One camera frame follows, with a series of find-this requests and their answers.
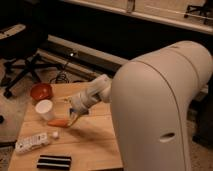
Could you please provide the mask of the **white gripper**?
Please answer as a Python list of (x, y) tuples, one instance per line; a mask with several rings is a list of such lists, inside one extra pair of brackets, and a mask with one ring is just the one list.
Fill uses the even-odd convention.
[(79, 115), (85, 115), (89, 112), (89, 108), (97, 103), (97, 99), (93, 96), (88, 96), (85, 91), (80, 91), (69, 98), (63, 98), (63, 101), (69, 101), (72, 109), (77, 114), (71, 114), (68, 123), (72, 127), (80, 118)]

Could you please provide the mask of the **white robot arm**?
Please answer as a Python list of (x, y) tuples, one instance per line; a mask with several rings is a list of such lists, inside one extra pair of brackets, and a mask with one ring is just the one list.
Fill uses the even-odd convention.
[(191, 171), (187, 112), (212, 75), (209, 50), (180, 41), (99, 76), (67, 101), (75, 119), (100, 101), (110, 105), (125, 171)]

